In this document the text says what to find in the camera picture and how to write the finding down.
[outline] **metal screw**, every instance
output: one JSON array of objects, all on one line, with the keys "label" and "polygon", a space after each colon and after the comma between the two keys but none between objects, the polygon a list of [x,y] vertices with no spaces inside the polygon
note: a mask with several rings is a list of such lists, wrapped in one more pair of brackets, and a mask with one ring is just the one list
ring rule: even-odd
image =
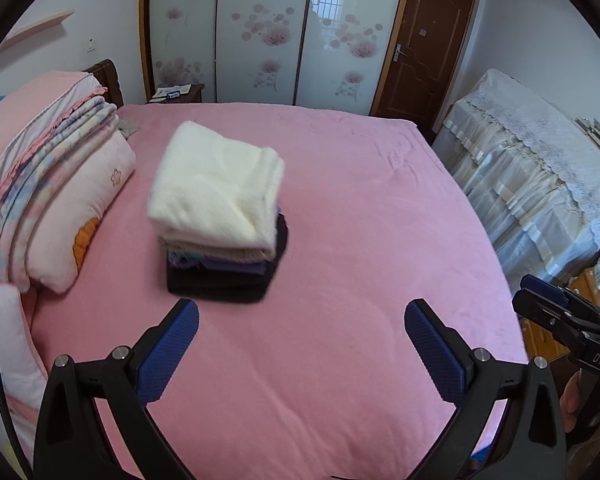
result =
[{"label": "metal screw", "polygon": [[546,359],[542,356],[534,357],[534,364],[541,370],[544,370],[549,365]]},{"label": "metal screw", "polygon": [[65,355],[65,354],[59,355],[58,357],[56,357],[56,360],[54,361],[54,364],[58,368],[62,368],[64,366],[67,366],[68,363],[69,363],[69,356]]},{"label": "metal screw", "polygon": [[111,352],[111,356],[117,360],[124,359],[128,355],[129,355],[129,347],[128,346],[118,346],[118,347],[114,348],[113,352]]},{"label": "metal screw", "polygon": [[491,359],[491,354],[486,348],[476,348],[474,350],[474,356],[478,361],[485,363]]}]

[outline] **door handle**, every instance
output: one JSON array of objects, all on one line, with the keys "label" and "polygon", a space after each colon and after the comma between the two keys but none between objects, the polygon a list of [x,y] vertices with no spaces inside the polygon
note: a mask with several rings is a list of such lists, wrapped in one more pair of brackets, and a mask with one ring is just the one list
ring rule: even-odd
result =
[{"label": "door handle", "polygon": [[395,52],[394,52],[394,61],[398,61],[398,56],[400,56],[400,54],[402,54],[403,56],[406,56],[406,54],[405,54],[403,51],[401,51],[401,50],[400,50],[400,47],[401,47],[401,46],[402,46],[402,45],[401,45],[400,43],[398,43],[398,44],[395,46]]}]

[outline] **brown wooden door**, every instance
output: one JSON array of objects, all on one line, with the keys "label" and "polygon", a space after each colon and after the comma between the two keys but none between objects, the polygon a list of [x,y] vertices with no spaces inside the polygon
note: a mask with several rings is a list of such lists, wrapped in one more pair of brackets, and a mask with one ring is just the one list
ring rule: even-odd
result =
[{"label": "brown wooden door", "polygon": [[474,0],[407,0],[377,115],[431,127],[464,40]]}]

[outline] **blue gripper pad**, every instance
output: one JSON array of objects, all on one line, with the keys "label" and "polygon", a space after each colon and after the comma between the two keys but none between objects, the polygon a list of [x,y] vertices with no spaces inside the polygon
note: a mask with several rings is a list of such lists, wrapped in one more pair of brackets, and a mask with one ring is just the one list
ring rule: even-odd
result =
[{"label": "blue gripper pad", "polygon": [[567,298],[563,291],[531,274],[522,277],[522,280],[520,280],[520,288],[526,288],[561,307],[566,308],[568,305]]},{"label": "blue gripper pad", "polygon": [[404,327],[436,385],[440,397],[458,406],[464,399],[469,381],[465,367],[456,358],[441,334],[443,330],[448,329],[424,300],[411,301],[407,305]]},{"label": "blue gripper pad", "polygon": [[136,377],[136,396],[143,406],[148,402],[160,399],[164,389],[171,380],[184,352],[187,351],[200,325],[198,306],[193,301],[180,300],[180,311],[174,313],[168,326],[162,323],[158,330],[162,335],[151,348],[144,361],[138,367]]}]

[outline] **paper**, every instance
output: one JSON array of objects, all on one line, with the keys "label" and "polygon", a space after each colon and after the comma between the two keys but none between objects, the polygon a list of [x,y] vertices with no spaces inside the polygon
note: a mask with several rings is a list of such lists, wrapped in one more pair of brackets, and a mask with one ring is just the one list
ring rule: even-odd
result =
[{"label": "paper", "polygon": [[154,95],[154,99],[158,98],[158,97],[167,97],[168,93],[175,92],[175,91],[179,91],[180,94],[188,94],[189,90],[191,90],[191,85],[170,86],[168,88],[158,88],[157,92]]}]

